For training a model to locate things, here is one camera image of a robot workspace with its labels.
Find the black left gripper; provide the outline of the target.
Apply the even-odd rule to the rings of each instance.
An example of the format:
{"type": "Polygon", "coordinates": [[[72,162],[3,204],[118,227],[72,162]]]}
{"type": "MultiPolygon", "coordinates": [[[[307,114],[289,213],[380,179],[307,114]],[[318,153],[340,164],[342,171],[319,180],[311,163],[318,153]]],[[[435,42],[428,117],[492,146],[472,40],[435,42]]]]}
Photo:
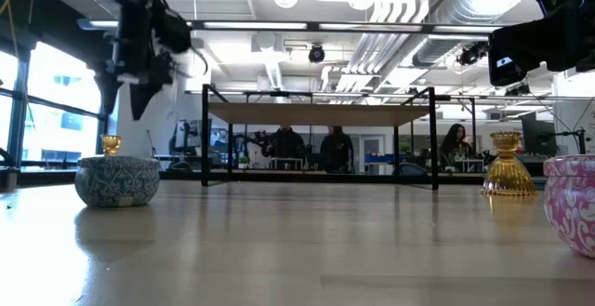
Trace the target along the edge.
{"type": "Polygon", "coordinates": [[[112,114],[122,84],[131,84],[131,113],[138,121],[163,85],[173,84],[171,47],[165,44],[172,15],[164,0],[120,0],[119,5],[112,58],[94,79],[106,114],[112,114]]]}

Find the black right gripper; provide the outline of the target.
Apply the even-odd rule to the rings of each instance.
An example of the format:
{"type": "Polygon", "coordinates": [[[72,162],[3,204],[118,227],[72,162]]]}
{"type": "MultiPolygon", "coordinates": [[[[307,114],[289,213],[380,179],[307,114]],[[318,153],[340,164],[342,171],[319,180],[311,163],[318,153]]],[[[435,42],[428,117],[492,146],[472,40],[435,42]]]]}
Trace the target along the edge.
{"type": "MultiPolygon", "coordinates": [[[[547,16],[558,8],[584,7],[594,0],[536,2],[547,16]]],[[[509,86],[522,81],[543,62],[550,72],[574,67],[580,73],[594,69],[594,11],[558,10],[555,18],[510,25],[490,34],[488,59],[492,86],[509,86]]]]}

